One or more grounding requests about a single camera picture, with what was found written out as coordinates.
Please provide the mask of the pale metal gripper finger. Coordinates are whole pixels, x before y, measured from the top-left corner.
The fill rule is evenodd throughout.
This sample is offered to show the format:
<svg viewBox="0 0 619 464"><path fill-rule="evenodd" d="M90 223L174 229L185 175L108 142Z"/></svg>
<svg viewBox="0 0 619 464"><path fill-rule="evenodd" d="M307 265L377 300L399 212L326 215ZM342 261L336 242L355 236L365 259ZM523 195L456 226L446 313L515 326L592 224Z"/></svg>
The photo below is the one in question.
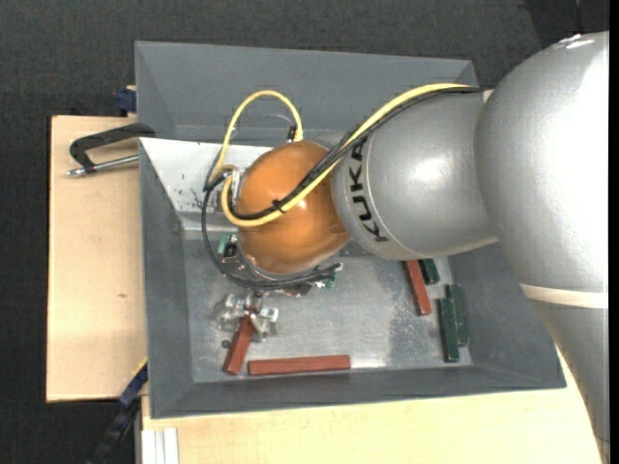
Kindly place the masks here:
<svg viewBox="0 0 619 464"><path fill-rule="evenodd" d="M276 336L279 310L275 307L262 307L250 314L253 326L252 341L265 341L267 338Z"/></svg>
<svg viewBox="0 0 619 464"><path fill-rule="evenodd" d="M221 331L233 331L238 321L251 312L251 299L227 294L213 308L213 320Z"/></svg>

